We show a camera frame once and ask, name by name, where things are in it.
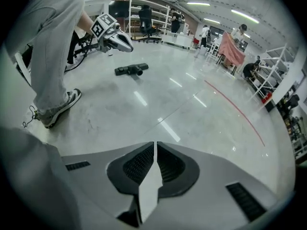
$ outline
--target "robotic arm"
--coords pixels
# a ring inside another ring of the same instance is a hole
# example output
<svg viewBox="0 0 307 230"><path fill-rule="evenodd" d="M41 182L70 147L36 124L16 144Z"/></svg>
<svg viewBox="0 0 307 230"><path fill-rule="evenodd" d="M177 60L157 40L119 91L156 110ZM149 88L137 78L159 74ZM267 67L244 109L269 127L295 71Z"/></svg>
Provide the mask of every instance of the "robotic arm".
<svg viewBox="0 0 307 230"><path fill-rule="evenodd" d="M133 46L129 36L120 29L117 20L105 13L97 17L91 28L97 38L102 52L115 48L124 52L132 52Z"/></svg>

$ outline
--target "red line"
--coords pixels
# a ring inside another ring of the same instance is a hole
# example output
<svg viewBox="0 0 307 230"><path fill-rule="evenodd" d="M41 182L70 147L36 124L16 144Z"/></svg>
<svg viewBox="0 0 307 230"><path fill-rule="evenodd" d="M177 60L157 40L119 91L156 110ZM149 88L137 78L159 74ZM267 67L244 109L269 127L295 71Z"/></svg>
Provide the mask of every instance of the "red line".
<svg viewBox="0 0 307 230"><path fill-rule="evenodd" d="M212 88L214 88L216 91L218 91L227 101L230 102L231 105L233 105L235 107L235 109L237 109L241 115L249 122L250 126L252 126L252 128L254 129L254 131L256 132L256 134L258 135L259 139L261 140L261 142L263 143L263 145L265 146L261 136L259 135L258 131L255 129L255 127L252 125L252 123L249 121L249 119L244 115L244 113L226 96L224 95L222 92L220 92L217 88L215 88L212 84L210 84L208 81L204 80L207 84L209 84Z"/></svg>

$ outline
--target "ceiling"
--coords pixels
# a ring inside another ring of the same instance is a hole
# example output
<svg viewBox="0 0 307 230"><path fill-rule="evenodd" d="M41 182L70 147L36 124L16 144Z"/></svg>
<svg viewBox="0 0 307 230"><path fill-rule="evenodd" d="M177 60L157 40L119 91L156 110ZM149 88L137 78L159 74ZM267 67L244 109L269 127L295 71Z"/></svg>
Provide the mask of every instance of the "ceiling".
<svg viewBox="0 0 307 230"><path fill-rule="evenodd" d="M210 6L188 5L188 1L207 2ZM280 0L177 0L175 3L201 22L203 18L219 21L221 24L217 27L223 30L230 31L245 23L246 34L250 35L246 41L263 50L283 46L286 42L296 48L301 37L296 22ZM232 13L231 9L252 16L259 24Z"/></svg>

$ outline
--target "pink cloth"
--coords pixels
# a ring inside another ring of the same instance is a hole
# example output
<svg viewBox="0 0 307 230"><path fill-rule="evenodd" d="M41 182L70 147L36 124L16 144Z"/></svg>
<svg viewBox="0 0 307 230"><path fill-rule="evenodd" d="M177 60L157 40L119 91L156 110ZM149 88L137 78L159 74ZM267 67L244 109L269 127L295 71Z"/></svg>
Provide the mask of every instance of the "pink cloth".
<svg viewBox="0 0 307 230"><path fill-rule="evenodd" d="M225 55L236 66L240 66L245 58L245 54L235 46L231 35L227 32L223 33L219 54Z"/></svg>

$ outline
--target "standing person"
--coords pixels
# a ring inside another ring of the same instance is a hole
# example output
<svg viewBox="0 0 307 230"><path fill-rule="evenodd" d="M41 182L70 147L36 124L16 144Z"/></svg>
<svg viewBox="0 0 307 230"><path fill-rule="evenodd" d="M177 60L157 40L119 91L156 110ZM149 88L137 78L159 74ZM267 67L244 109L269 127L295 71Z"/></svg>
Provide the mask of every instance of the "standing person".
<svg viewBox="0 0 307 230"><path fill-rule="evenodd" d="M63 77L75 26L92 35L94 22L83 8L84 0L29 0L5 40L10 57L33 42L31 87L38 119L46 128L81 97L78 89L66 91Z"/></svg>
<svg viewBox="0 0 307 230"><path fill-rule="evenodd" d="M201 47L205 47L205 55L207 53L207 36L208 36L208 31L209 31L209 27L207 25L204 25L203 26L203 29L202 29L202 32L200 34L201 36ZM200 47L200 50L196 53L196 55L194 56L195 58L198 57L198 55L200 54L201 52L201 47Z"/></svg>
<svg viewBox="0 0 307 230"><path fill-rule="evenodd" d="M260 56L257 56L257 60L256 60L256 62L255 62L256 64L260 64Z"/></svg>
<svg viewBox="0 0 307 230"><path fill-rule="evenodd" d="M244 42L245 36L244 32L248 29L248 27L245 24L240 25L239 29L234 29L231 32L231 37L234 40L234 43L237 47L240 46Z"/></svg>
<svg viewBox="0 0 307 230"><path fill-rule="evenodd" d="M171 15L172 15L172 19L170 19L170 22L172 23L171 32L177 33L177 31L180 28L180 22L179 22L180 15L176 12L174 8L171 8Z"/></svg>

